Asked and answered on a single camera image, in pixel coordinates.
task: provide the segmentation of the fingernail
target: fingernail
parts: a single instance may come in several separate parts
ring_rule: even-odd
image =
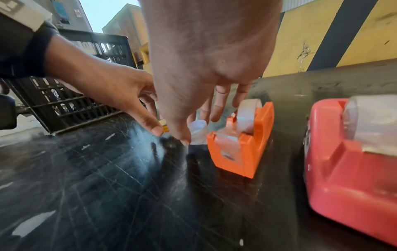
[[[187,141],[187,140],[181,140],[181,142],[182,142],[182,144],[183,144],[184,146],[190,145],[189,141]]]
[[[152,129],[152,133],[156,136],[161,136],[163,132],[164,132],[163,128],[159,126]]]

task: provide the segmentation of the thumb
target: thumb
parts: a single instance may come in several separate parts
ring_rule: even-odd
[[[184,146],[188,146],[191,142],[191,134],[187,127],[187,119],[165,119],[167,120],[167,126],[171,135],[179,139]]]
[[[131,109],[125,112],[153,135],[161,136],[164,133],[164,129],[157,118],[141,104],[138,98],[132,99],[131,102]]]

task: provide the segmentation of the black stripe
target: black stripe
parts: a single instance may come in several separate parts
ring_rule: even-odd
[[[344,0],[308,71],[336,67],[378,0]]]
[[[278,30],[277,30],[277,31],[280,30],[280,26],[281,26],[282,19],[283,19],[283,17],[284,17],[284,13],[285,13],[285,12],[281,12],[281,13],[280,13],[280,23],[278,24]]]

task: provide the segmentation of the black wristband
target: black wristband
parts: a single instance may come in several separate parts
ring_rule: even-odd
[[[30,76],[45,77],[45,54],[51,38],[56,34],[58,34],[58,30],[47,21],[34,33],[22,57],[27,74]]]

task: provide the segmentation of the sky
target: sky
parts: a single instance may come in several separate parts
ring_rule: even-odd
[[[102,28],[127,3],[139,5],[138,0],[80,0],[84,12],[94,32],[102,33]]]

